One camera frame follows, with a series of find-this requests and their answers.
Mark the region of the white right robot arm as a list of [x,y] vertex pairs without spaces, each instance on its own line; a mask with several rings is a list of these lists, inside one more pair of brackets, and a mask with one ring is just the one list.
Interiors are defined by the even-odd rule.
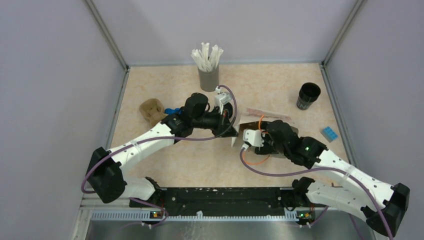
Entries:
[[380,181],[344,161],[317,139],[299,137],[282,121],[258,123],[259,139],[270,153],[284,155],[305,173],[318,172],[335,181],[333,187],[309,177],[292,182],[293,200],[337,208],[366,222],[375,232],[393,239],[409,206],[410,188]]

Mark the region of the teddy bear paper bag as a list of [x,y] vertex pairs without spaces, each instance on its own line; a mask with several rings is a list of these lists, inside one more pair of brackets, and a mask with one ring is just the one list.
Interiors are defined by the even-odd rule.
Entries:
[[238,150],[244,143],[248,143],[248,152],[257,156],[285,159],[286,157],[274,148],[266,127],[269,123],[281,120],[290,125],[294,133],[298,133],[292,118],[283,113],[240,106],[237,110],[234,128],[238,136],[231,138],[231,148]]

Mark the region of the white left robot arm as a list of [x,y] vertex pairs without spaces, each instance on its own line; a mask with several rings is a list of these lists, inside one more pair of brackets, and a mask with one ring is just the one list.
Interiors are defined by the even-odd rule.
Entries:
[[215,106],[207,109],[209,99],[202,93],[193,93],[180,110],[168,114],[154,127],[119,147],[93,151],[83,183],[92,187],[90,193],[97,194],[104,204],[119,198],[135,197],[147,206],[160,202],[160,193],[146,179],[130,179],[126,172],[153,153],[172,146],[182,140],[192,141],[194,129],[210,130],[212,139],[238,136],[234,128],[237,118],[237,103],[230,92],[219,92]]

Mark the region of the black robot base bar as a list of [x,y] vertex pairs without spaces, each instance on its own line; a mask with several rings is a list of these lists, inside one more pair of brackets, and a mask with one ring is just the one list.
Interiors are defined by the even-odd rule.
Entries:
[[265,217],[294,213],[296,217],[314,219],[316,203],[296,198],[288,187],[168,187],[160,188],[147,200],[167,210],[171,217]]

